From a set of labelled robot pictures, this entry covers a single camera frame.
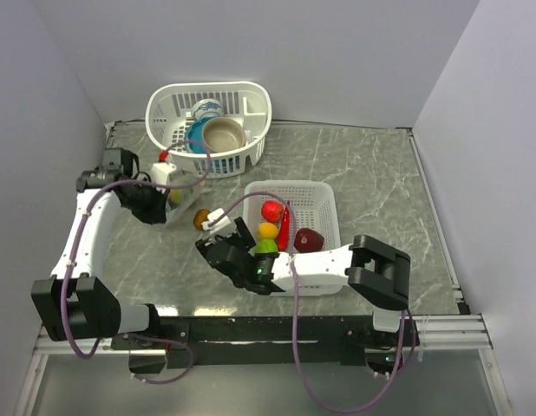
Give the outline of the yellow fake lemon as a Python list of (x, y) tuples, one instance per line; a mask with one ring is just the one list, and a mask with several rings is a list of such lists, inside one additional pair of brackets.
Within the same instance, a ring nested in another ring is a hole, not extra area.
[(273, 223), (263, 222), (258, 225), (257, 234), (259, 240), (275, 240), (278, 237), (279, 228)]

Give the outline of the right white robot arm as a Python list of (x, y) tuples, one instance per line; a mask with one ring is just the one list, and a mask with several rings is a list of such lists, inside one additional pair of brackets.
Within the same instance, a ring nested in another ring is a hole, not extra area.
[(234, 287), (261, 296), (333, 295), (348, 286), (372, 305), (371, 338), (389, 345), (401, 333), (409, 307), (410, 256), (374, 237), (359, 235), (350, 245), (312, 253), (252, 254), (254, 240), (243, 218), (204, 223), (195, 242), (208, 265)]

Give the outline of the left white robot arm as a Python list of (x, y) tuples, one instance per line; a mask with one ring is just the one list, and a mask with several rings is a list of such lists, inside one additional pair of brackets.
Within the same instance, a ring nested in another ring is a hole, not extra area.
[(31, 288), (31, 299), (53, 341), (67, 340), (65, 324), (76, 340), (132, 332), (143, 348), (161, 341), (163, 327), (155, 306), (122, 305), (100, 279), (108, 236), (121, 209), (143, 224), (167, 220), (166, 194), (135, 184), (138, 168), (135, 153), (107, 149), (101, 163), (76, 181), (77, 206), (68, 241), (49, 278), (35, 281)]

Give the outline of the brown fake potato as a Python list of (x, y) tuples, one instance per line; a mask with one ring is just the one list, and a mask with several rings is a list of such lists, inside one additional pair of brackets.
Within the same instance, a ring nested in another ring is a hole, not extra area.
[(208, 209), (200, 209), (196, 211), (194, 217), (193, 217), (193, 226), (201, 231), (203, 229), (202, 224), (208, 220), (208, 215), (210, 214), (210, 211)]

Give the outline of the clear zip top bag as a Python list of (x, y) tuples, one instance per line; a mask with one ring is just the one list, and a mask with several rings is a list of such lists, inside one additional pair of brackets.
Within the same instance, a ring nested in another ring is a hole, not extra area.
[(166, 217), (167, 223), (175, 222), (199, 198), (206, 185), (205, 180), (198, 182), (190, 172), (178, 170), (170, 177), (169, 185), (178, 189), (167, 192)]

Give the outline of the red fake apple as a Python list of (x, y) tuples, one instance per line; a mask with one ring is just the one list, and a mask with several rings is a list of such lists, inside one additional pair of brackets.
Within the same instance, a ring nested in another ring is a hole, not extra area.
[(299, 253), (319, 252), (324, 247), (324, 237), (310, 228), (301, 228), (296, 233), (294, 247)]

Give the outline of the green yellow fake mango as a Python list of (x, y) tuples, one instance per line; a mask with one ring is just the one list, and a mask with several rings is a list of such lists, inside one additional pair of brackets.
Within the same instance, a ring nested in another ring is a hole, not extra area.
[(169, 192), (169, 199), (174, 204), (183, 204), (188, 198), (187, 189), (171, 190)]

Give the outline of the green fake lime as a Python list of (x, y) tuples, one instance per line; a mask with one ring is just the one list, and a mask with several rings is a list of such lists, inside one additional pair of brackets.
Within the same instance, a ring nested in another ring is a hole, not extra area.
[(255, 255), (272, 254), (278, 252), (279, 248), (276, 241), (269, 238), (260, 239), (254, 249)]

